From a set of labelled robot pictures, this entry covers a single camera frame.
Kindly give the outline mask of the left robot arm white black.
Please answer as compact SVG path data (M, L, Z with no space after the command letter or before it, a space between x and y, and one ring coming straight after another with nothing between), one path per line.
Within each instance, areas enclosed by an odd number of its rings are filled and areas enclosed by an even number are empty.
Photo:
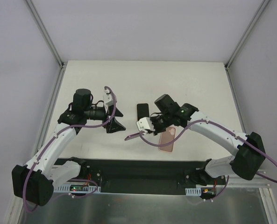
M54 164L67 145L83 128L102 127L106 133L125 131L126 128L116 118L123 117L117 109L117 98L112 89L104 87L101 100L103 106L93 103L89 89L77 89L73 101L60 115L49 140L24 165L16 165L12 170L13 192L24 202L44 206L51 199L54 190L70 179L78 182L87 178L86 161L71 157L60 167Z

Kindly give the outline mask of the pink phone case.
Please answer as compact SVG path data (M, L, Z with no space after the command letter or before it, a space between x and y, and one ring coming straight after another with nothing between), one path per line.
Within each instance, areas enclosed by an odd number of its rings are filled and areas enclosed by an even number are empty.
M176 129L174 127L168 127L165 132L161 133L159 144L163 145L171 142L172 140L175 139L175 134L176 134ZM159 151L162 151L162 152L172 153L173 143L168 146L159 147L158 149Z

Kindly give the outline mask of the purple smartphone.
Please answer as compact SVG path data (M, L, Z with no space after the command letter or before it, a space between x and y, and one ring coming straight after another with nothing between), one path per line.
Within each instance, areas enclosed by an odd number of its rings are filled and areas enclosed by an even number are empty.
M138 138L138 137L140 137L141 135L145 135L145 134L146 134L145 132L140 131L140 132L138 132L138 133L134 133L134 134L128 135L124 140L125 140L125 141L132 140L132 139Z

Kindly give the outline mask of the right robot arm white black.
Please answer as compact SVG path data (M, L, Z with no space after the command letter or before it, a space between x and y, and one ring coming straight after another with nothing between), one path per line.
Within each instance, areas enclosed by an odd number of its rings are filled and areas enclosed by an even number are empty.
M205 186L217 177L232 174L248 181L254 178L265 160L262 155L265 149L259 134L229 130L211 121L197 107L188 103L179 105L168 94L163 94L154 103L160 111L159 115L150 119L155 134L171 125L181 126L202 134L230 153L228 157L206 160L201 168L189 175L192 182Z

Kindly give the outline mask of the phone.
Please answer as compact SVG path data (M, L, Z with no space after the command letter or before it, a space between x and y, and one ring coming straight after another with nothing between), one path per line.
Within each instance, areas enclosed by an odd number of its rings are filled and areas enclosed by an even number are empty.
M139 103L136 105L136 114L137 114L137 121L142 118L149 118L149 104L148 103Z

